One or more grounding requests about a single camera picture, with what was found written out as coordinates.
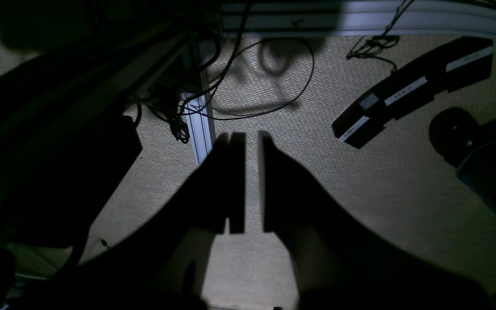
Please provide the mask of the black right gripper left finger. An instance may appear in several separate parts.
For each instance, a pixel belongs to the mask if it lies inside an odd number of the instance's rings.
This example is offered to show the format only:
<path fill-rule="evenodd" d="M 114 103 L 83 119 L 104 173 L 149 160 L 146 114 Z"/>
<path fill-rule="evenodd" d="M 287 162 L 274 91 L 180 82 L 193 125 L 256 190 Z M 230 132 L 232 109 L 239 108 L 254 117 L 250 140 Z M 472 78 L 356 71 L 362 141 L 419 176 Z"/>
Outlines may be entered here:
<path fill-rule="evenodd" d="M 222 134 L 202 164 L 115 249 L 115 305 L 204 309 L 215 237 L 245 232 L 246 134 Z"/>

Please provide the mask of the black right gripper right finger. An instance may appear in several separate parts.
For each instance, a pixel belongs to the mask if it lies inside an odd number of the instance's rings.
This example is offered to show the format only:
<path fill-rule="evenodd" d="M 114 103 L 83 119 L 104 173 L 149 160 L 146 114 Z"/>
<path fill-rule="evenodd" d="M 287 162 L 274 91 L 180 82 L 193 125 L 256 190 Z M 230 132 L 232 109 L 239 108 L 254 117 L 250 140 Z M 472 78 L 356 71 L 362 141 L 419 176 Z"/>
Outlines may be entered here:
<path fill-rule="evenodd" d="M 286 247 L 299 310 L 488 310 L 476 281 L 411 255 L 347 212 L 258 132 L 263 229 Z"/>

